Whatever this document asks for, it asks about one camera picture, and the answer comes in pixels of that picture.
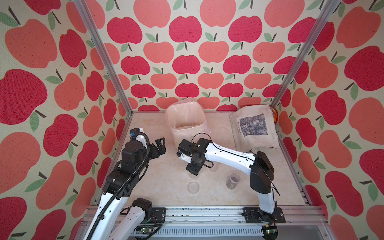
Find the tall clear jar of rosebuds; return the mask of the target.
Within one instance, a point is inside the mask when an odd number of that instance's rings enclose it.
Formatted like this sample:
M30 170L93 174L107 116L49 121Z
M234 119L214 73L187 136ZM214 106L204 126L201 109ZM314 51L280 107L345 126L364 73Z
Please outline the tall clear jar of rosebuds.
M211 172L217 172L218 171L218 168L219 168L219 163L216 163L216 162L209 162L208 163L208 166L209 166L209 171Z

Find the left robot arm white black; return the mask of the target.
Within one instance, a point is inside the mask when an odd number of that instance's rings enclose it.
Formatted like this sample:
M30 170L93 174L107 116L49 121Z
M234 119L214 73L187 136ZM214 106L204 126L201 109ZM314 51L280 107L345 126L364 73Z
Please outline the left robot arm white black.
M122 222L115 224L134 187L145 175L150 160L165 153L165 138L152 144L145 133L131 136L122 150L122 159L106 178L97 213L84 237L86 240L126 240L141 223L151 219L152 202L138 198Z

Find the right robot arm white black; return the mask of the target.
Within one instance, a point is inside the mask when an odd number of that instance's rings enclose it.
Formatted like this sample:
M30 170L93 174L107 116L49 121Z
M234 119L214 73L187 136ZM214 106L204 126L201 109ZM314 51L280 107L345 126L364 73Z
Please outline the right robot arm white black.
M186 170L197 176L205 163L221 163L250 176L250 187L258 193L259 207L246 216L261 223L272 224L277 214L277 201L274 198L274 168L267 155L242 153L221 147L212 140L200 138L196 143L182 140L177 156L188 163Z

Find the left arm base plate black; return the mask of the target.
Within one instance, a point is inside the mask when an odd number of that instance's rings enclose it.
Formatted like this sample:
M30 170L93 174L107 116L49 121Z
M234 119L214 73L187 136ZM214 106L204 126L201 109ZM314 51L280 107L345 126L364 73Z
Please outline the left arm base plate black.
M164 224L166 208L150 208L145 210L145 217L141 224Z

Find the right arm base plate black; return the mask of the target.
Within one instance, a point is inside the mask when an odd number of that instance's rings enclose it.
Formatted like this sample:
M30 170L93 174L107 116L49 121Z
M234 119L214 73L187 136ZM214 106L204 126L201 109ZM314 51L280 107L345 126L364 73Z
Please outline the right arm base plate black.
M275 208L272 214L266 213L260 210L260 208L243 208L242 216L245 218L247 224L271 225L273 223L286 223L285 215L281 208Z

